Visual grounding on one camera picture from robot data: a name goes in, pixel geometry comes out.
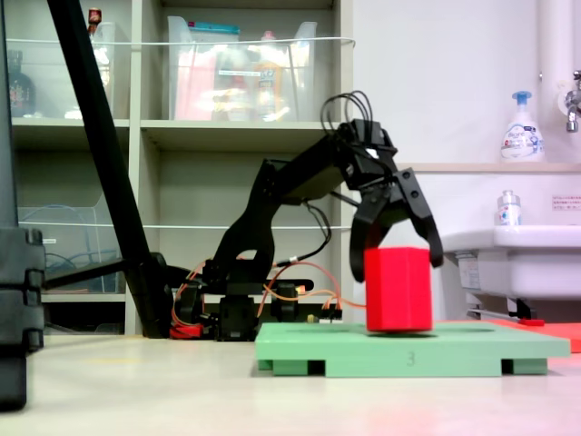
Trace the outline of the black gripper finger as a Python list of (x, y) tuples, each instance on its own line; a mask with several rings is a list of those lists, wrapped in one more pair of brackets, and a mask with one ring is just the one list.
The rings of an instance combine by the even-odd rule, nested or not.
[(419, 182), (411, 168), (394, 173), (394, 185), (398, 188), (396, 199), (396, 223), (410, 220), (416, 234), (428, 243), (431, 266), (443, 264), (444, 252), (435, 218), (422, 193)]
[(388, 185), (380, 184), (361, 194), (350, 231), (350, 269), (356, 282), (364, 282), (365, 251), (377, 248), (388, 232), (380, 216), (389, 203), (390, 191)]

